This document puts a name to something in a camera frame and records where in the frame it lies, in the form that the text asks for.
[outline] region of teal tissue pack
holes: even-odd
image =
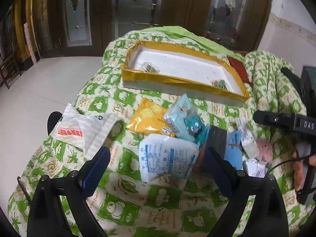
[[[201,147],[207,135],[207,127],[186,94],[178,98],[163,117],[176,137]]]

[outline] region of hand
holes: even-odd
[[[297,158],[296,151],[292,154],[293,158]],[[311,166],[316,166],[316,155],[311,156],[308,159],[308,162]],[[303,187],[304,175],[303,175],[303,164],[300,161],[295,161],[294,165],[294,187],[295,190],[299,191]]]

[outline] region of barcode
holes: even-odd
[[[172,130],[175,134],[180,133],[179,128],[175,125],[175,123],[173,122],[172,119],[166,118],[165,121],[167,122],[167,124],[170,126],[171,130]]]

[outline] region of white foam box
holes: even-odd
[[[146,72],[150,62],[159,73]],[[178,44],[138,41],[121,65],[123,86],[241,107],[249,94],[236,70],[216,57]],[[227,90],[214,87],[224,80]]]

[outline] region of green and white bedspread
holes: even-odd
[[[111,162],[94,195],[87,199],[87,204],[108,236],[206,236],[228,202],[214,180],[192,174],[184,190],[175,188],[168,177],[160,177],[150,184],[141,182],[138,147],[144,136],[126,130],[126,124],[143,98],[167,108],[177,96],[123,87],[120,65],[127,50],[137,40],[179,43],[207,54],[210,50],[214,52],[214,49],[208,50],[188,37],[161,31],[132,31],[109,44],[101,69],[80,90],[74,103],[80,113],[113,111],[118,115],[118,121],[105,141],[105,146],[111,150]],[[211,54],[229,63],[225,54]],[[255,124],[253,113],[264,110],[305,115],[306,109],[289,80],[280,72],[282,67],[292,70],[286,61],[269,52],[255,51],[247,54],[244,64],[253,86],[246,84],[250,98],[242,108],[205,100],[193,99],[192,102],[198,107],[205,123],[228,131],[236,130],[235,118],[246,117],[255,138],[271,141],[273,165],[276,165],[291,157],[295,136]],[[80,169],[84,162],[81,150],[49,136],[27,164],[21,181],[32,197],[43,174],[51,178],[65,176],[71,170]],[[284,164],[273,174],[283,194],[290,233],[294,235],[309,217],[314,203],[304,206],[297,202],[292,168],[293,164]],[[66,198],[61,197],[61,201],[73,233],[81,235]],[[249,198],[234,236],[242,233],[253,202],[254,197]],[[21,236],[26,236],[29,209],[23,192],[17,186],[8,202],[8,214]]]

